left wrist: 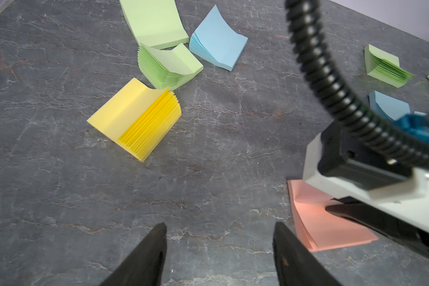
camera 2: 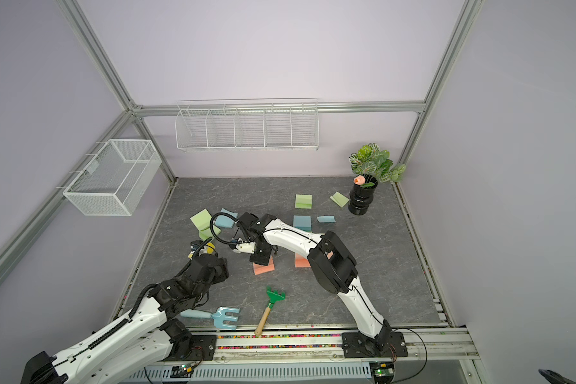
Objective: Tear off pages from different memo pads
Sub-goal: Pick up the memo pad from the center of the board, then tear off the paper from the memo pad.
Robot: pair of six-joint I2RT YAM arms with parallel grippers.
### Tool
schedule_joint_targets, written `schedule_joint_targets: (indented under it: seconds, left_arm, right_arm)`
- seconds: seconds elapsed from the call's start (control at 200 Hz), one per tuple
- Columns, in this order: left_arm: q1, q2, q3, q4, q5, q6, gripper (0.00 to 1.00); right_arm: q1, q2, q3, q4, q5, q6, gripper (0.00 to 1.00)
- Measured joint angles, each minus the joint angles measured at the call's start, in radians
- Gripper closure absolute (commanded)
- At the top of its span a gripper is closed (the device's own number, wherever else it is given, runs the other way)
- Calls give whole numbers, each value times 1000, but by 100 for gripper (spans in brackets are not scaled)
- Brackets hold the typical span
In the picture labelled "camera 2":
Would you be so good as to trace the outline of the pink memo pad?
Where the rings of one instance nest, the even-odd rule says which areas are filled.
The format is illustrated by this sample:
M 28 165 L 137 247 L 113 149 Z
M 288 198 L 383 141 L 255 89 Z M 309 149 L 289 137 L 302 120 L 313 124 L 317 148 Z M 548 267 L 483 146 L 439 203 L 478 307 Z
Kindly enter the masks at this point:
M 300 254 L 294 255 L 294 267 L 295 268 L 310 268 L 310 263 L 306 257 Z
M 273 258 L 269 259 L 267 265 L 260 265 L 260 264 L 253 264 L 253 271 L 255 275 L 262 275 L 265 273 L 269 273 L 275 270 L 275 264 Z

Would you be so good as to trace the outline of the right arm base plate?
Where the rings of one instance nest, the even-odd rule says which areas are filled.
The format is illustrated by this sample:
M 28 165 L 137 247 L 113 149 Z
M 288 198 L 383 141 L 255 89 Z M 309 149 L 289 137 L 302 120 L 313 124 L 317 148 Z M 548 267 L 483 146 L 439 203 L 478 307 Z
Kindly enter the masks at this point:
M 404 336 L 400 332 L 383 334 L 372 339 L 359 332 L 342 333 L 342 351 L 345 358 L 405 358 L 408 356 Z

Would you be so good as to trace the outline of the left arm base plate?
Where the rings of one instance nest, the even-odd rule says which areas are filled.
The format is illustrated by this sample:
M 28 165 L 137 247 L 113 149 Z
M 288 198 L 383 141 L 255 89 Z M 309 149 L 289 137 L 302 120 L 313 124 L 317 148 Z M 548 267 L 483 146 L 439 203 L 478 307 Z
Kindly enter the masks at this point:
M 214 359 L 218 337 L 214 334 L 195 334 L 178 342 L 164 362 L 211 361 Z

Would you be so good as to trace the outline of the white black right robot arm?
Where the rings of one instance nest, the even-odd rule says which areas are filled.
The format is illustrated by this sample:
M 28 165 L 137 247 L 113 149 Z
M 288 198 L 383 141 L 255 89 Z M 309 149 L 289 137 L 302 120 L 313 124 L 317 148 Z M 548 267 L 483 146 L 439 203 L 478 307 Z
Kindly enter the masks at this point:
M 242 214 L 236 226 L 244 237 L 230 241 L 234 252 L 250 254 L 250 261 L 258 265 L 267 265 L 278 248 L 306 257 L 318 284 L 339 296 L 356 321 L 357 340 L 366 354 L 382 357 L 397 352 L 390 323 L 375 309 L 362 285 L 354 256 L 334 232 L 307 232 L 270 214 L 260 218 Z

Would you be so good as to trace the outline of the torn blue memo page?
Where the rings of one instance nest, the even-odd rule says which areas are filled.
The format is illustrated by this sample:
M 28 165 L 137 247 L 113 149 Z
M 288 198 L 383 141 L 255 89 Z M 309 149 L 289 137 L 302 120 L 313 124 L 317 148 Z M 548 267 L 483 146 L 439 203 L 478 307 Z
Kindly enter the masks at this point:
M 320 223 L 336 223 L 336 219 L 334 216 L 318 216 L 317 221 Z

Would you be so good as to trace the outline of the torn green memo page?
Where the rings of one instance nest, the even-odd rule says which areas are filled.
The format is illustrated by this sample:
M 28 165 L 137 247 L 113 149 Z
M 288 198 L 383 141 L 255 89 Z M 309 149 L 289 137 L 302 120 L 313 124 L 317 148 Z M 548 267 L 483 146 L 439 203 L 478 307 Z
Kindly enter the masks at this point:
M 330 200 L 341 208 L 344 208 L 344 206 L 346 206 L 350 201 L 349 198 L 339 192 L 335 192 L 331 195 Z

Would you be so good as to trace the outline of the light blue memo pad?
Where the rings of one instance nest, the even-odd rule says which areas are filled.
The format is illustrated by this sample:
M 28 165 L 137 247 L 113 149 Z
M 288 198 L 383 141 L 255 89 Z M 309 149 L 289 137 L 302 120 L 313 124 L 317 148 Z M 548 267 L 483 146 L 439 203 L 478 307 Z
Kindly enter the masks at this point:
M 222 208 L 220 212 L 221 214 L 214 220 L 214 225 L 218 228 L 233 228 L 238 214 L 225 208 Z

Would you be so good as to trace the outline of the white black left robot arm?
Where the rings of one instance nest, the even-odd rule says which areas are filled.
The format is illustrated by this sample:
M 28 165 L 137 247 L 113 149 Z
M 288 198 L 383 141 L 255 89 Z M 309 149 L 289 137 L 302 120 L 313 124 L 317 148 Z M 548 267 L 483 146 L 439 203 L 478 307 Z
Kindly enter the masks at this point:
M 203 357 L 179 317 L 228 277 L 226 259 L 193 257 L 174 278 L 147 285 L 127 313 L 100 331 L 54 355 L 43 351 L 32 357 L 21 381 L 114 383 L 166 358 Z

